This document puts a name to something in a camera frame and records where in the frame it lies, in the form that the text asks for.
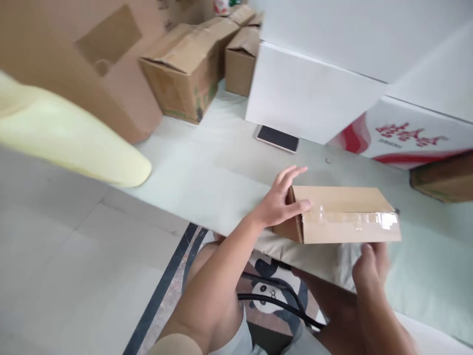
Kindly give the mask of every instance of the smartphone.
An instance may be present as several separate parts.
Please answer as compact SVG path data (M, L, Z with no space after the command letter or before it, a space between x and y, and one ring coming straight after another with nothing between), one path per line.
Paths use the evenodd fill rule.
M297 152L299 146L299 138L267 126L258 129L256 139L293 154Z

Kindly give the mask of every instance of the phone screen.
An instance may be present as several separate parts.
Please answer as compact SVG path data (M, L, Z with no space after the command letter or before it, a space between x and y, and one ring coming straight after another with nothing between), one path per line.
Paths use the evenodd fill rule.
M299 144L299 138L267 126L261 126L257 138L292 152L297 151L297 146Z

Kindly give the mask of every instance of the person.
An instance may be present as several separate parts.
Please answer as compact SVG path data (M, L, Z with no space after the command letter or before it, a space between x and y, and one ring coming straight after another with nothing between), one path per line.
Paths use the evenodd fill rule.
M309 200L285 203L293 179L306 170L291 166L281 171L262 202L220 245L210 243L202 248L185 291L150 354L266 354L252 346L236 286L262 230L312 206ZM412 338L384 294L389 270L386 244L364 244L361 251L353 268L357 295L293 269L329 321L315 336L301 325L283 354L416 354Z

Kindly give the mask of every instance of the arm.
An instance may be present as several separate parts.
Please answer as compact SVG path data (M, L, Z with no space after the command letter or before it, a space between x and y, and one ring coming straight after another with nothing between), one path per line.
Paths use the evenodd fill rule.
M358 317L368 354L416 355L415 343L399 323L384 294L389 270L387 246L364 244L353 268Z
M292 166L278 174L261 204L239 223L187 285L160 338L173 333L185 334L196 341L204 354L208 352L215 327L234 297L237 282L260 233L311 207L308 200L285 204L293 178L306 170L307 167Z

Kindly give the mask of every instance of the gray shorts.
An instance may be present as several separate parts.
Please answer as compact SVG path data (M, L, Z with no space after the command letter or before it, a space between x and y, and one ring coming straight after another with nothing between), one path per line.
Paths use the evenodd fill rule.
M222 348L211 352L209 355L268 355L258 345L253 347L250 329L246 323L246 310L243 307L243 320L235 336ZM298 328L292 342L282 351L284 355L330 355L329 351L306 329Z

